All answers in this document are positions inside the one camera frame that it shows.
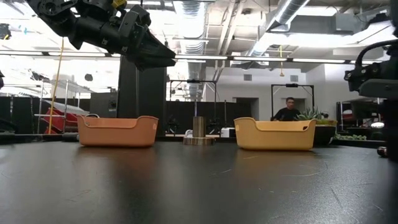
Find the potted plant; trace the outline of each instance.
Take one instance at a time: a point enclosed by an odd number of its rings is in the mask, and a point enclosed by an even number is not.
[[[307,108],[297,116],[298,121],[317,120],[315,126],[314,146],[326,146],[331,143],[336,133],[337,121],[328,119],[328,114],[322,113],[318,108]]]

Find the orange basket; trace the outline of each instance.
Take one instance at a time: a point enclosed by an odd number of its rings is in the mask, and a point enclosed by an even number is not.
[[[150,147],[155,143],[158,119],[92,118],[78,116],[80,144],[84,146]]]
[[[316,120],[256,121],[253,118],[238,118],[234,122],[238,146],[254,150],[310,150],[317,123]]]

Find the air duct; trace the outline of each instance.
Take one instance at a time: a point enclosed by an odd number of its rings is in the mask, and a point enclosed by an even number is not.
[[[207,3],[198,1],[174,1],[175,12],[180,16],[180,33],[188,39],[188,41],[181,41],[181,54],[200,55],[205,51],[205,42],[200,41],[205,33],[205,20]],[[188,79],[203,80],[205,73],[202,71],[202,63],[187,62],[188,63]],[[188,86],[189,98],[201,97],[203,85]]]
[[[269,33],[276,27],[289,24],[296,17],[299,9],[304,7],[310,0],[280,0],[278,8],[272,11],[274,17],[267,21],[266,33],[253,45],[246,56],[260,57],[272,44],[273,35]]]

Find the table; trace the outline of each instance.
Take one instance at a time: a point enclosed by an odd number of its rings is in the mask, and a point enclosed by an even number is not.
[[[396,223],[398,164],[374,149],[256,152],[0,146],[0,223]]]

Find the ceiling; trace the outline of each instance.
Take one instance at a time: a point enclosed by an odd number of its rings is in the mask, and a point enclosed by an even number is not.
[[[243,12],[241,14],[233,14],[231,16],[231,20],[235,20],[235,22],[230,23],[228,28],[229,31],[233,30],[233,38],[229,45],[224,44],[223,47],[224,49],[226,48],[225,52],[227,55],[230,55],[233,52],[245,52],[255,44],[258,38],[258,27],[264,24],[266,21],[266,14],[276,9],[278,2],[278,0],[243,0],[240,2],[240,4],[243,5]],[[129,5],[127,7],[131,7],[134,3],[136,2],[129,1]],[[232,0],[217,0],[213,3],[209,3],[205,23],[205,54],[216,54],[223,27],[226,25],[223,23],[223,19],[225,18],[225,15],[229,13],[227,10],[231,4],[234,4]],[[389,0],[311,0],[307,6],[299,11],[298,14],[310,16],[332,16],[338,11],[352,14],[366,12],[388,4]],[[152,19],[152,24],[150,25],[152,33],[160,41],[167,41],[169,43],[169,47],[176,53],[179,53],[180,43],[185,40],[181,40],[180,20],[176,13],[173,11],[160,10],[149,10],[149,12]],[[58,52],[60,50],[62,41],[61,37],[57,36],[44,22],[37,18],[32,9],[23,0],[0,0],[0,23],[10,24],[12,32],[12,38],[10,40],[0,40],[0,50],[39,52]],[[380,31],[377,36],[371,36],[370,39],[376,42],[379,37],[390,37],[391,33],[392,27]],[[268,48],[266,53],[273,57],[280,57],[282,54],[283,57],[344,57],[347,59],[354,59],[358,54],[358,49],[361,48],[363,48],[363,46],[351,48],[328,48],[326,46],[311,47],[281,45],[281,48]],[[65,41],[65,51],[76,52],[76,49],[74,49],[68,41]],[[90,44],[83,44],[80,52],[106,53],[104,49]],[[376,59],[380,56],[377,55],[378,54],[376,54],[376,56],[368,55],[368,57]],[[119,59],[115,57],[107,58],[107,60],[116,61]],[[214,65],[213,63],[208,62],[207,66]],[[177,66],[177,68],[170,69],[171,72],[169,73],[173,75],[173,79],[183,77],[183,74],[178,72],[178,67],[179,66]],[[280,67],[280,63],[274,62],[269,64],[269,69],[271,70],[278,67]],[[284,68],[304,69],[305,67],[306,66],[302,63],[285,63],[284,65]],[[118,72],[117,70],[118,67],[114,68],[114,72],[116,74]]]

